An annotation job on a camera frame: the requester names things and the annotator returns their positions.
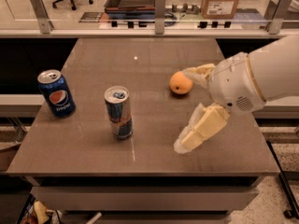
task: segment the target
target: can lid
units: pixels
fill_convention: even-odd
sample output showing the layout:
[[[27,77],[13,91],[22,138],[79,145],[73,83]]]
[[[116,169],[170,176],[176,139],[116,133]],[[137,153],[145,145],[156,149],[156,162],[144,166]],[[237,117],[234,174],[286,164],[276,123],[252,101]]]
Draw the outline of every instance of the can lid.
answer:
[[[50,84],[58,80],[61,75],[61,72],[58,70],[48,70],[40,73],[37,80],[41,84]]]
[[[127,100],[129,91],[123,86],[113,86],[105,91],[105,99],[113,104],[121,103]]]

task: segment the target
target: label on box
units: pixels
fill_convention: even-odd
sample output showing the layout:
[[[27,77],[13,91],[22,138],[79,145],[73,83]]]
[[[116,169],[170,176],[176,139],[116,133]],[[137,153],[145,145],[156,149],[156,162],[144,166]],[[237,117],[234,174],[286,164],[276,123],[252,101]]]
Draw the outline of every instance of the label on box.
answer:
[[[234,2],[210,1],[207,6],[208,15],[229,15],[232,13]]]

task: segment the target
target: pepsi logo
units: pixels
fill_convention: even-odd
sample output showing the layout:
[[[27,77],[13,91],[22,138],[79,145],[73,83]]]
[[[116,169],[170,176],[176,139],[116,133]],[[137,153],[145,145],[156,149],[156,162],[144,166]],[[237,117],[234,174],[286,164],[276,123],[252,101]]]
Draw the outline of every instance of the pepsi logo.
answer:
[[[68,94],[64,90],[56,91],[50,95],[49,99],[54,105],[65,105],[68,100]]]

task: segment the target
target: desk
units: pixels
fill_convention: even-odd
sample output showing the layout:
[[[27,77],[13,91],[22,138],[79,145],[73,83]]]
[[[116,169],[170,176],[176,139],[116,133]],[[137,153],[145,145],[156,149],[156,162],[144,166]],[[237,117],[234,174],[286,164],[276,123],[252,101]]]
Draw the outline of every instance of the desk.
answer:
[[[198,103],[212,101],[196,85],[187,96],[172,96],[169,78],[222,59],[214,39],[79,39],[63,69],[76,112],[57,119],[43,104],[7,172],[31,180],[32,193],[52,209],[192,211],[214,218],[198,223],[223,223],[279,169],[251,114],[232,115],[189,154],[174,151]],[[121,142],[113,138],[104,102],[114,85],[131,96],[134,134]]]

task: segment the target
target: blue pepsi can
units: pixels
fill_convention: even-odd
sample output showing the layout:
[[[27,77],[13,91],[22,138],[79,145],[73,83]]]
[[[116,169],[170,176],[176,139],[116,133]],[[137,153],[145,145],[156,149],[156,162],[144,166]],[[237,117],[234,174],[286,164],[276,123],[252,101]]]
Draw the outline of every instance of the blue pepsi can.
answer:
[[[37,77],[38,88],[54,116],[65,118],[75,109],[72,94],[64,76],[58,70],[44,71]]]
[[[114,137],[130,137],[133,128],[129,91],[123,86],[113,86],[105,92],[105,103]]]

